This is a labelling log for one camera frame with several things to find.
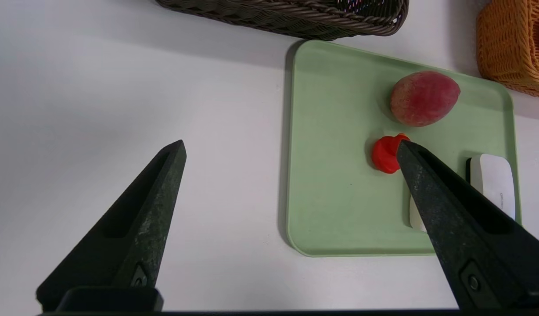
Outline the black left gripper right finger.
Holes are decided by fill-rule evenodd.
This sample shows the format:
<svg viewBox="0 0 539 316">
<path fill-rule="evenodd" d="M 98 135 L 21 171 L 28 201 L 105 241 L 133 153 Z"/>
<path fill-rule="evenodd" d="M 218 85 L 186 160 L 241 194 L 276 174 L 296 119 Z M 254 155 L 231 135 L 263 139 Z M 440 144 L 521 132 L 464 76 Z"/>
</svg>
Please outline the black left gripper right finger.
<svg viewBox="0 0 539 316">
<path fill-rule="evenodd" d="M 397 161 L 461 310 L 539 310 L 539 240 L 426 148 Z"/>
</svg>

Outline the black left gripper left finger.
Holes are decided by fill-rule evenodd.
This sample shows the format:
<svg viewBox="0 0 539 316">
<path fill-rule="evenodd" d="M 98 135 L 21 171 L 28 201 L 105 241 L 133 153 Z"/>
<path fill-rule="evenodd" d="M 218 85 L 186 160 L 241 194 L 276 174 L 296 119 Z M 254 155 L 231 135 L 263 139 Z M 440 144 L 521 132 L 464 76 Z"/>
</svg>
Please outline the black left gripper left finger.
<svg viewBox="0 0 539 316">
<path fill-rule="evenodd" d="M 156 289 L 183 177 L 182 140 L 163 147 L 36 290 L 43 312 L 159 312 Z"/>
</svg>

